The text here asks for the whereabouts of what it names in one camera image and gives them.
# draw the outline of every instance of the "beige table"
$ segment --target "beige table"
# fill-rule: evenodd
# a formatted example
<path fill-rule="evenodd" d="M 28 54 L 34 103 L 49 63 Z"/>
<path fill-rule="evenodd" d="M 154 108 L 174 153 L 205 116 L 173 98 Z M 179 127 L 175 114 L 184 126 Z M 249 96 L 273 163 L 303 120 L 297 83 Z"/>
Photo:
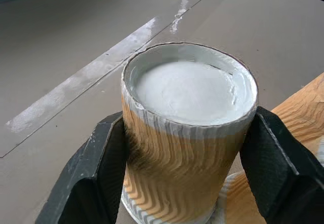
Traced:
<path fill-rule="evenodd" d="M 251 69 L 260 104 L 272 109 L 324 71 L 323 20 L 320 0 L 181 0 L 3 126 L 1 223 L 32 223 L 96 123 L 121 110 L 123 60 L 134 51 L 169 41 L 214 46 Z M 121 208 L 117 223 L 134 222 Z"/>

